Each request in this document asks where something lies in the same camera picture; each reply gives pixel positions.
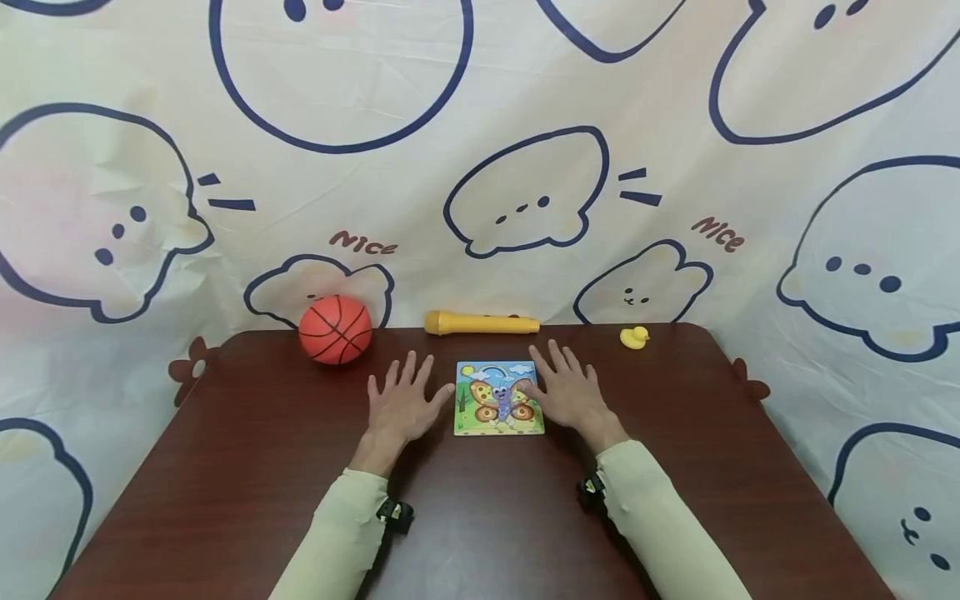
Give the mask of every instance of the basketball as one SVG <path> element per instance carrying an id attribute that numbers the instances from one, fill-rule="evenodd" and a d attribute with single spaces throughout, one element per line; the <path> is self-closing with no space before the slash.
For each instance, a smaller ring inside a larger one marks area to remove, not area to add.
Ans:
<path id="1" fill-rule="evenodd" d="M 318 363 L 343 365 L 359 356 L 372 336 L 370 312 L 347 296 L 315 301 L 300 318 L 300 344 Z"/>

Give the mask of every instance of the brown wooden table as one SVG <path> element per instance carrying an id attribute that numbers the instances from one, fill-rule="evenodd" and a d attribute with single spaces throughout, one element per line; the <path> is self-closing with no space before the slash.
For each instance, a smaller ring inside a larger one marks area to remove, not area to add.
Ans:
<path id="1" fill-rule="evenodd" d="M 611 408 L 755 600 L 892 598 L 710 335 L 649 329 L 642 351 L 620 346 L 616 326 L 377 330 L 366 354 L 336 369 L 306 360 L 292 332 L 237 335 L 54 597 L 266 598 L 366 427 L 370 372 L 382 376 L 410 348 L 432 352 L 432 394 L 458 360 L 525 359 L 529 344 L 554 337 L 596 367 Z M 384 544 L 361 597 L 657 597 L 623 539 L 577 504 L 574 484 L 592 466 L 575 436 L 548 422 L 536 438 L 454 438 L 452 410 L 395 470 L 392 494 L 417 519 Z"/>

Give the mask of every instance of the butterfly puzzle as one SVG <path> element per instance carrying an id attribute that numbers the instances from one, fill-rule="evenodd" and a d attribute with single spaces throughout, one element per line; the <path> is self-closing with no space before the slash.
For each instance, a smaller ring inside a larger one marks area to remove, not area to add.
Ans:
<path id="1" fill-rule="evenodd" d="M 524 382 L 537 385 L 531 361 L 457 363 L 454 435 L 542 434 L 543 411 L 520 390 Z"/>

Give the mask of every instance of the rubber duck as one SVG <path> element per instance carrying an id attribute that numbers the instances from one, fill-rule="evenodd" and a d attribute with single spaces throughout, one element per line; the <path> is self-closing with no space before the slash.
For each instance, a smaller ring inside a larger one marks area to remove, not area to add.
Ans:
<path id="1" fill-rule="evenodd" d="M 634 327 L 633 329 L 622 329 L 620 331 L 620 344 L 623 344 L 631 350 L 639 350 L 647 345 L 650 339 L 650 333 L 646 327 Z"/>

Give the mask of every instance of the hand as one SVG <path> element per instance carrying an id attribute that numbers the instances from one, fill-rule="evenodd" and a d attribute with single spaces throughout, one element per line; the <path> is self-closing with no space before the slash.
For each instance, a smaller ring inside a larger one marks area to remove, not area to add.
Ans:
<path id="1" fill-rule="evenodd" d="M 539 402 L 547 417 L 560 425 L 576 429 L 594 454 L 629 440 L 630 436 L 620 425 L 620 420 L 607 408 L 607 403 L 600 395 L 593 366 L 587 365 L 584 374 L 573 350 L 564 347 L 561 351 L 554 340 L 547 343 L 547 348 L 553 359 L 553 369 L 550 369 L 537 347 L 530 346 L 530 357 L 546 382 L 547 391 L 524 384 L 521 388 L 523 393 Z"/>
<path id="2" fill-rule="evenodd" d="M 440 409 L 453 396 L 455 387 L 448 383 L 434 394 L 430 402 L 423 398 L 423 388 L 433 367 L 433 355 L 423 360 L 416 378 L 416 352 L 407 353 L 407 362 L 397 381 L 399 367 L 400 361 L 391 363 L 382 392 L 377 390 L 375 375 L 367 380 L 370 422 L 349 468 L 387 477 L 403 448 L 426 433 L 437 420 Z"/>

